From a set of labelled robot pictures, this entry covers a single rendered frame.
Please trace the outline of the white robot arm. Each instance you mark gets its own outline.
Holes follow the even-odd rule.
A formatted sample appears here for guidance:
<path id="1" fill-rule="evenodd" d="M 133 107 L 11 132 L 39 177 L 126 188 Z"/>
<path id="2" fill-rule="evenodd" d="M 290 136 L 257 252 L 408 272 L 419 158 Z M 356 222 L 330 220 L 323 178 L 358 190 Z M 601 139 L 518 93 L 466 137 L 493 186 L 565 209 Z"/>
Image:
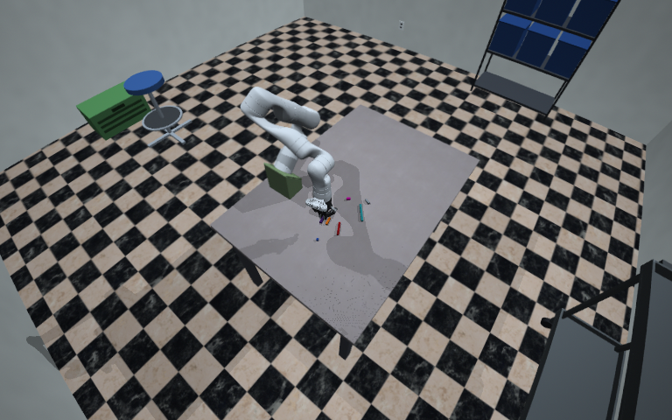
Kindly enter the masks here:
<path id="1" fill-rule="evenodd" d="M 319 113 L 276 96 L 261 87 L 253 87 L 240 108 L 248 119 L 284 144 L 274 163 L 278 170 L 292 174 L 298 159 L 313 158 L 307 168 L 313 185 L 313 198 L 307 199 L 305 204 L 325 212 L 326 202 L 332 197 L 331 179 L 327 173 L 334 167 L 334 159 L 328 152 L 310 143 L 302 131 L 303 126 L 309 130 L 318 127 Z M 268 122 L 264 117 L 271 108 L 277 120 L 291 123 L 291 128 Z"/>

